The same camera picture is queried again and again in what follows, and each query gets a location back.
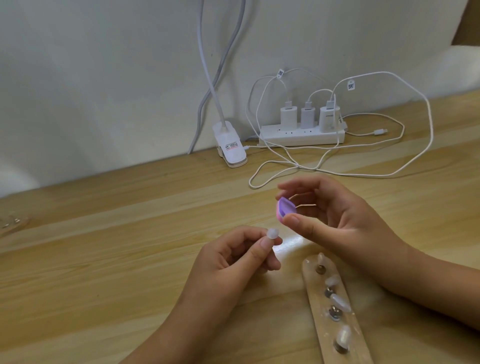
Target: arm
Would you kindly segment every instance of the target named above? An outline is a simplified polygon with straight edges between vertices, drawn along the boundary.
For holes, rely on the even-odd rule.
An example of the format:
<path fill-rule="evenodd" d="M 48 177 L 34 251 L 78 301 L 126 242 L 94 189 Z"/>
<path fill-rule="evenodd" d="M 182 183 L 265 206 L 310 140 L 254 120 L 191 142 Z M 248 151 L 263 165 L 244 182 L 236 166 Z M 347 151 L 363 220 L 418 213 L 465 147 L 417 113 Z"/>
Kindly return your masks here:
<path fill-rule="evenodd" d="M 197 362 L 253 274 L 280 269 L 272 248 L 282 239 L 269 239 L 266 233 L 240 226 L 206 244 L 164 323 L 121 364 Z"/>
<path fill-rule="evenodd" d="M 365 200 L 322 174 L 278 185 L 297 206 L 283 223 L 387 290 L 480 330 L 480 270 L 445 262 L 401 240 Z"/>

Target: hand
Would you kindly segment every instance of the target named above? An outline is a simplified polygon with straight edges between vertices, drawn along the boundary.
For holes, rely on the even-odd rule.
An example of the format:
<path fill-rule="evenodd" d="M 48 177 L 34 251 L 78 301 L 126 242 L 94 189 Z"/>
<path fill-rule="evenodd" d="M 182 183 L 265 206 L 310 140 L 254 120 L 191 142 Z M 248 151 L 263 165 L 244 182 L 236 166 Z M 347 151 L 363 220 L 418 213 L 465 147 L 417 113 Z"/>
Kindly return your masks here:
<path fill-rule="evenodd" d="M 385 288 L 404 293 L 405 282 L 413 278 L 410 267 L 421 253 L 402 241 L 365 200 L 324 174 L 295 178 L 278 188 L 277 200 L 289 198 L 297 206 L 297 214 L 283 218 L 284 225 Z"/>
<path fill-rule="evenodd" d="M 187 364 L 198 361 L 215 329 L 237 304 L 255 272 L 281 267 L 267 229 L 239 226 L 200 250 L 185 287 L 162 326 L 122 364 Z"/>

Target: label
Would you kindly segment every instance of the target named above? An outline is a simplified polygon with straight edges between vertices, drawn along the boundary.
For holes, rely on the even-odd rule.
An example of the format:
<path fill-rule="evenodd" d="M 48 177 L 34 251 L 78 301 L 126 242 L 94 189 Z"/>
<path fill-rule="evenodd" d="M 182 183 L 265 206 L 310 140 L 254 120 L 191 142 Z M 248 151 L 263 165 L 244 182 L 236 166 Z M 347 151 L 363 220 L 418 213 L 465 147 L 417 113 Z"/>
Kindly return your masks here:
<path fill-rule="evenodd" d="M 230 150 L 230 149 L 236 148 L 236 147 L 238 147 L 238 146 L 239 146 L 239 145 L 238 145 L 237 142 L 230 143 L 230 144 L 227 144 L 227 145 L 225 146 L 225 150 Z"/>
<path fill-rule="evenodd" d="M 347 90 L 348 91 L 355 90 L 355 81 L 354 80 L 349 80 L 348 81 Z"/>

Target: pink and purple nail file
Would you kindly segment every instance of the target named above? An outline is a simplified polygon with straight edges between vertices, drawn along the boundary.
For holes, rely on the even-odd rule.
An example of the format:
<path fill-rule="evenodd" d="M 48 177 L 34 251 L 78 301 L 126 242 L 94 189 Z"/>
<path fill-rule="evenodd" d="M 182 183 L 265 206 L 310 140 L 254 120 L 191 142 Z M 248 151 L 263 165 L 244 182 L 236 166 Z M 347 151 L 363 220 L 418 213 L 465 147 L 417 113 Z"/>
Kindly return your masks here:
<path fill-rule="evenodd" d="M 281 197 L 276 203 L 276 218 L 283 224 L 283 217 L 286 214 L 295 214 L 297 209 L 295 204 L 289 199 Z"/>

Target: fingernail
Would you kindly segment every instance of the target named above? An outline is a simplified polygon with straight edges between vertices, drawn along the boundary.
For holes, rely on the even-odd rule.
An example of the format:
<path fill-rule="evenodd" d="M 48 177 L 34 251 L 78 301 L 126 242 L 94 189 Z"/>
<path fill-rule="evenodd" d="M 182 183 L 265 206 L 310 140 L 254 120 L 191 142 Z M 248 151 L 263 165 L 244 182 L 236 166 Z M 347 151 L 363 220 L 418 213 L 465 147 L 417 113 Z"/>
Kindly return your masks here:
<path fill-rule="evenodd" d="M 267 236 L 264 236 L 260 240 L 260 246 L 265 249 L 266 251 L 270 251 L 273 248 L 273 244 L 275 242 L 272 239 L 269 239 Z"/>
<path fill-rule="evenodd" d="M 288 224 L 290 227 L 296 228 L 300 224 L 300 220 L 295 215 L 288 216 Z"/>

